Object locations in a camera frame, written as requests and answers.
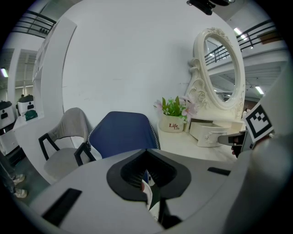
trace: blue chair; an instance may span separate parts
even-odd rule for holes
[[[90,132],[88,142],[103,159],[136,149],[160,149],[148,118],[131,112],[108,113]]]

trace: potted plant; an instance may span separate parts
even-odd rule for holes
[[[160,114],[159,127],[164,132],[180,133],[183,131],[184,123],[190,121],[191,116],[196,114],[195,103],[190,96],[176,97],[175,100],[170,98],[166,102],[157,100],[154,107]]]

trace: flower pot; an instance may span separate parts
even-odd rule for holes
[[[183,131],[184,123],[182,119],[177,116],[169,116],[162,114],[159,127],[164,132],[180,133]]]

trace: drawer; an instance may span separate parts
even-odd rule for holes
[[[227,135],[229,128],[218,126],[214,123],[192,122],[190,127],[190,135],[198,140],[199,147],[215,147],[220,146],[218,137]]]

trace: chair backrest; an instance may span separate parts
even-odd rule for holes
[[[110,112],[92,130],[89,143],[102,158],[135,149],[158,149],[148,118],[139,113]]]
[[[83,137],[83,142],[86,142],[88,129],[83,111],[77,107],[67,110],[48,135],[53,141],[64,137]]]

